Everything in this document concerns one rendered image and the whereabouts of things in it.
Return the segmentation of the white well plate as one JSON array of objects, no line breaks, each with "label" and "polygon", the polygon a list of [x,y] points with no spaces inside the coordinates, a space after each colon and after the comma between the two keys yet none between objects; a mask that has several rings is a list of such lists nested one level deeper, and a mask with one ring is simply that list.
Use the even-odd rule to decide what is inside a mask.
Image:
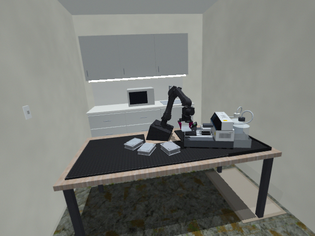
[{"label": "white well plate", "polygon": [[149,150],[153,145],[153,143],[145,143],[140,150]]},{"label": "white well plate", "polygon": [[134,145],[134,144],[138,143],[139,141],[141,141],[141,139],[133,138],[132,140],[128,141],[126,144]]},{"label": "white well plate", "polygon": [[191,131],[191,129],[189,128],[189,126],[188,126],[188,125],[181,126],[181,130],[182,130],[182,132]]}]

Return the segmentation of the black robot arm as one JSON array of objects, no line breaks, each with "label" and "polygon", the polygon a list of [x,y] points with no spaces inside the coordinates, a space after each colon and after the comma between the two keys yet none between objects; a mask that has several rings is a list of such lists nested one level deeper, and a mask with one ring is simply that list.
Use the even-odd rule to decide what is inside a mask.
[{"label": "black robot arm", "polygon": [[185,96],[185,94],[181,91],[181,89],[182,89],[181,87],[177,88],[176,86],[173,86],[168,91],[168,96],[169,96],[168,97],[168,103],[167,103],[166,110],[163,113],[163,116],[161,118],[162,121],[161,121],[161,123],[154,122],[155,126],[160,126],[160,127],[172,129],[172,127],[170,125],[166,125],[166,124],[167,124],[167,121],[169,121],[171,119],[171,110],[173,107],[174,100],[175,100],[175,98],[177,98],[177,96],[181,100],[182,106],[185,106],[182,108],[182,120],[186,120],[187,123],[190,123],[191,116],[193,116],[195,113],[195,110],[194,110],[195,108],[191,107],[192,101],[187,96]]}]

